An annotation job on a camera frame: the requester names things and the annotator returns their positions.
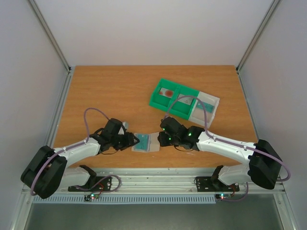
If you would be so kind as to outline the teal credit card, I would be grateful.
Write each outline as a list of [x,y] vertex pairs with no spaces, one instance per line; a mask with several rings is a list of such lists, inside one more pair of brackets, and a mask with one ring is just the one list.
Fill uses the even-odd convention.
[[140,140],[136,150],[148,151],[149,143],[150,143],[150,135],[149,134],[136,134],[135,136]]

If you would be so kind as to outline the beige leather card holder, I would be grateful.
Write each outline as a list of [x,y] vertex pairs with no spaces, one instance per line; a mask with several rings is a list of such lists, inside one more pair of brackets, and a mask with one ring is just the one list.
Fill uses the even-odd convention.
[[134,133],[139,139],[139,143],[131,147],[134,152],[158,152],[160,150],[160,142],[158,141],[159,133],[141,134]]

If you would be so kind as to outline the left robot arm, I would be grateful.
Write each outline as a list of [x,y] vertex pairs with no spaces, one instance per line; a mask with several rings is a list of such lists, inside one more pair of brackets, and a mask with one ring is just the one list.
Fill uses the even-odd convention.
[[96,172],[86,165],[73,169],[70,166],[110,148],[123,151],[139,142],[121,121],[111,118],[105,127],[80,142],[55,149],[42,146],[23,171],[21,181],[31,189],[32,195],[42,199],[67,187],[75,187],[78,191],[94,191],[106,178],[97,177]]

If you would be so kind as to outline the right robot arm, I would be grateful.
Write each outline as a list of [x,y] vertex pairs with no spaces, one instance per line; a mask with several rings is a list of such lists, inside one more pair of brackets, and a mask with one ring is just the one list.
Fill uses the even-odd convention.
[[202,127],[186,128],[173,117],[162,119],[160,127],[162,131],[159,132],[158,141],[161,147],[211,152],[239,162],[239,165],[221,165],[215,169],[211,181],[217,190],[235,183],[250,182],[272,190],[278,181],[282,160],[265,140],[253,143],[224,138]]

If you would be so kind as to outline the grey card in bin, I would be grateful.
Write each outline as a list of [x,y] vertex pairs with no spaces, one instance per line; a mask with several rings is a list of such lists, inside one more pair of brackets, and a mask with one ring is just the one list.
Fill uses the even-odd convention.
[[188,106],[191,106],[191,104],[193,102],[192,97],[186,96],[186,95],[183,95],[183,94],[179,94],[177,99],[178,99],[178,102],[181,102],[181,103],[186,104]]

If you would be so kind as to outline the card with red circles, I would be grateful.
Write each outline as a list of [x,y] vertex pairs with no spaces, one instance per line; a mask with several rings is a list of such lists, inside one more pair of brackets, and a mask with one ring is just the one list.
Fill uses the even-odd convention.
[[159,91],[159,95],[167,97],[167,98],[172,98],[174,92],[172,90],[166,89],[166,88],[161,88]]

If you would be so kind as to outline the left small circuit board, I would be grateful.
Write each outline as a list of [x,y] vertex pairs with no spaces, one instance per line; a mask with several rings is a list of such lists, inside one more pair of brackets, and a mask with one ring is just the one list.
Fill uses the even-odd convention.
[[97,200],[100,197],[99,194],[90,194],[84,196],[84,202],[92,202],[94,200]]

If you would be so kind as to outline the small circuit board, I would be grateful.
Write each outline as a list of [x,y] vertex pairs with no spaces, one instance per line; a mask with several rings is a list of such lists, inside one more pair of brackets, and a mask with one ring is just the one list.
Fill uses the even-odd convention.
[[233,196],[234,196],[233,194],[221,193],[221,194],[216,194],[215,199],[216,200],[228,200],[228,199],[232,199]]
[[100,197],[99,194],[90,194],[84,196],[84,202],[92,202],[94,200],[97,200]]

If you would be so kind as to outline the right small circuit board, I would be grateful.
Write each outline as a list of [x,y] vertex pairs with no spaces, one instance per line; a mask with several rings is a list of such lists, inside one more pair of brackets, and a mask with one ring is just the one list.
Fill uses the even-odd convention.
[[216,194],[215,199],[216,200],[228,200],[228,199],[232,199],[233,196],[234,196],[233,194],[221,193],[221,194]]

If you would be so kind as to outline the aluminium front rail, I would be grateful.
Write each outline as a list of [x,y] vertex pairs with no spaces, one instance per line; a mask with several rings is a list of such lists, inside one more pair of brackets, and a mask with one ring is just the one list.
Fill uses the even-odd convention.
[[94,168],[98,176],[117,175],[117,194],[196,194],[194,178],[211,176],[213,168]]

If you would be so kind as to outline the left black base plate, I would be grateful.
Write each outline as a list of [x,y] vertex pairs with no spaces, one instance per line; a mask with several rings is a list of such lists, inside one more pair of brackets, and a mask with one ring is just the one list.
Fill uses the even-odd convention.
[[96,192],[96,191],[110,191],[112,185],[112,177],[97,176],[91,179],[85,185],[69,186],[69,192]]

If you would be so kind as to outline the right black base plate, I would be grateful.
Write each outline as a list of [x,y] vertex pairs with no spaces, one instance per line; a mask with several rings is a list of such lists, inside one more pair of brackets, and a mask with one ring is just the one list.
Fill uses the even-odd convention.
[[209,176],[198,176],[194,178],[198,192],[239,192],[239,185],[225,185],[219,180],[212,182]]

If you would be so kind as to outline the left aluminium frame post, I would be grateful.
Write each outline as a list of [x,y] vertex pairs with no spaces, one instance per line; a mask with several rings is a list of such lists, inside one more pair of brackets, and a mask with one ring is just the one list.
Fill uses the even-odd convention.
[[60,58],[65,70],[67,71],[67,73],[70,73],[71,71],[71,67],[70,65],[68,64],[68,61],[66,60],[66,58],[64,57],[64,54],[60,48],[60,46],[58,45],[46,19],[44,18],[37,2],[35,0],[27,0],[27,2],[29,3],[31,9],[33,10],[36,18],[38,19],[40,25],[42,26],[45,34],[47,35],[49,41],[51,42],[53,48],[55,49],[58,57]]

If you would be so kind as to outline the aluminium frame post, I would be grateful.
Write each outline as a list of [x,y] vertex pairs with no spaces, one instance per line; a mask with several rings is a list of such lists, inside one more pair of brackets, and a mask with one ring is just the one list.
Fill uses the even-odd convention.
[[40,25],[42,26],[45,34],[47,35],[49,41],[51,42],[53,48],[55,49],[58,57],[60,58],[65,70],[67,71],[67,73],[70,73],[71,71],[71,67],[70,65],[68,64],[68,61],[66,60],[66,58],[64,57],[64,54],[60,48],[60,46],[58,45],[46,19],[44,18],[37,2],[35,0],[27,0],[27,2],[29,3],[31,9],[33,10],[36,18],[38,19]]
[[255,45],[261,38],[262,34],[264,33],[264,30],[268,26],[272,16],[275,14],[277,8],[279,7],[281,0],[273,0],[271,4],[269,5],[266,13],[264,14],[264,17],[262,18],[259,26],[256,29],[256,32],[254,33],[249,45],[247,46],[246,51],[244,52],[241,60],[239,61],[237,67],[236,67],[236,72],[239,75],[243,66],[245,65],[248,57],[250,56],[251,52],[253,51]]

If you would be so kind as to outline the right aluminium frame post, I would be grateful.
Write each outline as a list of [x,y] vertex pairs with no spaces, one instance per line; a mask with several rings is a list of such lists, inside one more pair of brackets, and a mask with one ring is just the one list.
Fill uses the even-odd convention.
[[266,13],[264,14],[264,17],[262,18],[259,26],[256,29],[256,32],[254,33],[249,45],[247,46],[246,51],[244,52],[241,60],[239,61],[237,67],[236,67],[236,72],[239,75],[243,66],[245,65],[248,57],[250,56],[251,52],[253,51],[255,45],[261,38],[262,34],[264,33],[264,30],[268,26],[272,16],[275,14],[277,8],[279,7],[281,0],[273,0],[271,4],[269,5]]

